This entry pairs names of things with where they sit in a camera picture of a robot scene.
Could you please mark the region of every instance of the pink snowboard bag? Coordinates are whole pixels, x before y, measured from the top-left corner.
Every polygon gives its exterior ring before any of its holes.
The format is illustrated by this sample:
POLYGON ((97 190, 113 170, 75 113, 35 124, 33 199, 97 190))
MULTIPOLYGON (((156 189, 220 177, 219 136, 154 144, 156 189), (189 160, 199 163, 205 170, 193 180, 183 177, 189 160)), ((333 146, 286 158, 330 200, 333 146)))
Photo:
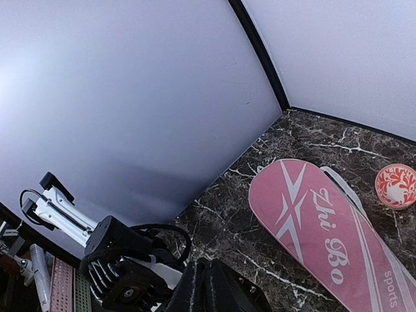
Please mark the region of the pink snowboard bag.
POLYGON ((253 179, 249 201, 268 232, 349 311, 416 312, 415 279, 330 168, 276 161, 253 179))

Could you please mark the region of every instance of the white backdrop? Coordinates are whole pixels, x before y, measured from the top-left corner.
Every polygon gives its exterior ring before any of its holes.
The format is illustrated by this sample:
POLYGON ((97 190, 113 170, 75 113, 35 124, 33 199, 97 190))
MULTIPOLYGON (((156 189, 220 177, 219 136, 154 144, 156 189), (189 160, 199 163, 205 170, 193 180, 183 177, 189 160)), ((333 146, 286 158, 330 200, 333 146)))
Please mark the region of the white backdrop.
POLYGON ((171 220, 280 114, 227 1, 0 2, 0 202, 14 212, 51 171, 96 220, 171 220))
POLYGON ((416 2, 244 0, 292 106, 416 140, 416 2))

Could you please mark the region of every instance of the black machine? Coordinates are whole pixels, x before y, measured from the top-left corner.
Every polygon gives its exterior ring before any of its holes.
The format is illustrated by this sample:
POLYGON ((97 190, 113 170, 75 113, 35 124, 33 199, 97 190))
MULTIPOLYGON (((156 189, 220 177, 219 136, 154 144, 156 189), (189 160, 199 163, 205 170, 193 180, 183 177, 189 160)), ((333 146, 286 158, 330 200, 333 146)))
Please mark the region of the black machine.
POLYGON ((96 302, 126 312, 271 312, 263 291, 220 260, 190 261, 188 233, 178 227, 148 224, 128 227, 113 216, 96 223, 74 206, 74 197, 51 173, 41 180, 43 193, 22 192, 23 212, 31 222, 59 229, 84 247, 80 272, 96 302), (37 201, 27 199, 35 193, 37 201), (158 237, 175 231, 186 242, 176 258, 158 237))

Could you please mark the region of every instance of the dark trim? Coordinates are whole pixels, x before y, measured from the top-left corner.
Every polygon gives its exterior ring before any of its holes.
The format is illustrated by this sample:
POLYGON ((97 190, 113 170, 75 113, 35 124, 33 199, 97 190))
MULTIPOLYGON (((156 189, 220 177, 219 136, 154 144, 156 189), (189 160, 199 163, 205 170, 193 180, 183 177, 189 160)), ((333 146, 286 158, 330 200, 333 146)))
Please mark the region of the dark trim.
POLYGON ((272 60, 270 59, 270 55, 268 54, 266 47, 246 10, 246 7, 243 5, 241 0, 228 0, 228 2, 233 8, 235 15, 237 15, 237 18, 239 19, 242 28, 245 30, 249 41, 253 45, 254 51, 260 60, 282 111, 286 111, 291 106, 289 105, 286 93, 281 85, 278 73, 276 72, 272 60))
POLYGON ((19 227, 19 235, 21 238, 39 245, 41 248, 51 253, 55 257, 58 257, 70 266, 74 268, 79 267, 80 260, 76 256, 72 255, 71 253, 67 252, 64 248, 61 248, 51 240, 44 237, 41 233, 39 233, 30 225, 26 224, 25 222, 22 222, 21 218, 16 216, 10 209, 8 209, 2 203, 0 203, 0 219, 9 223, 10 226, 14 229, 19 227))
POLYGON ((352 122, 350 120, 345 120, 345 119, 342 119, 342 118, 339 118, 339 117, 330 116, 330 115, 327 115, 327 114, 323 114, 321 112, 313 112, 312 110, 300 109, 298 107, 291 107, 291 109, 293 109, 295 111, 300 111, 300 112, 307 112, 307 113, 312 114, 312 115, 321 116, 321 117, 325 117, 325 118, 332 119, 332 120, 337 120, 338 122, 343 122, 343 123, 346 123, 348 125, 353 125, 353 126, 356 126, 356 127, 364 128, 366 130, 374 131, 374 132, 379 133, 381 135, 385 135, 385 136, 388 136, 388 137, 391 137, 391 138, 395 138, 399 141, 402 141, 403 143, 407 143, 407 144, 416 146, 416 142, 413 141, 413 140, 410 140, 409 138, 404 138, 403 136, 394 135, 390 132, 370 127, 369 125, 362 125, 360 123, 352 122))

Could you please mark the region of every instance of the brown marble floor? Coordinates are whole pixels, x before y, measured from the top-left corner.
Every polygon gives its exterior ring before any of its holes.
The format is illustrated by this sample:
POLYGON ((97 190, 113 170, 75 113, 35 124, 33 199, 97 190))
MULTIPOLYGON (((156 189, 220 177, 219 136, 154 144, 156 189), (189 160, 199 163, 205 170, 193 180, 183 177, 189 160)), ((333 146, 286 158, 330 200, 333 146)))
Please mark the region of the brown marble floor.
MULTIPOLYGON (((380 234, 416 277, 416 207, 386 209, 374 180, 391 163, 416 168, 416 146, 372 131, 290 110, 176 220, 192 237, 191 258, 218 258, 256 283, 273 311, 346 311, 263 229, 248 205, 250 181, 276 159, 330 166, 350 184, 380 234)), ((183 248, 179 239, 171 246, 183 248)))

